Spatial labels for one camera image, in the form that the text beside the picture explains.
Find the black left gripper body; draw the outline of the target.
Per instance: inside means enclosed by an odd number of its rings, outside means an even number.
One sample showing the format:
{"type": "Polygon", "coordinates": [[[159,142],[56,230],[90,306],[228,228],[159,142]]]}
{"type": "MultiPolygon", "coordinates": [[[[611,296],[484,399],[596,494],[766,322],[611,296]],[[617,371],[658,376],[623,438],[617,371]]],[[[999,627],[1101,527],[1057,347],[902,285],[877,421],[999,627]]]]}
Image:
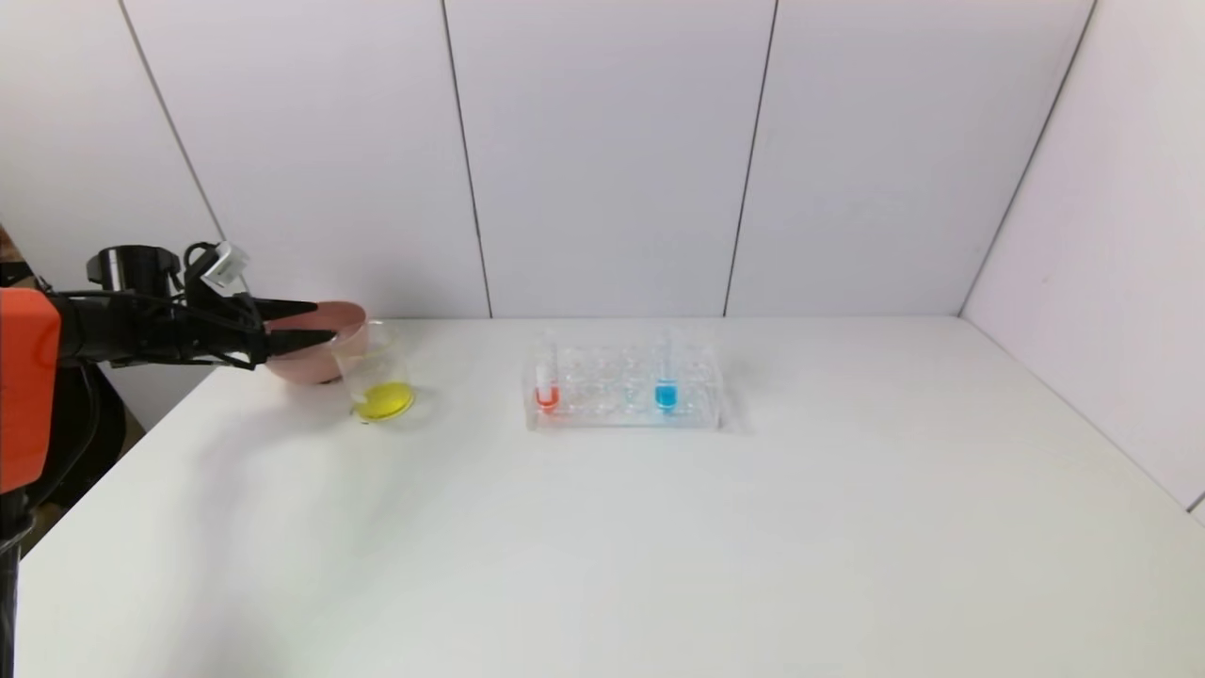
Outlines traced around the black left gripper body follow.
{"type": "Polygon", "coordinates": [[[246,293],[178,291],[172,301],[188,322],[181,364],[253,370],[266,361],[266,329],[246,293]]]}

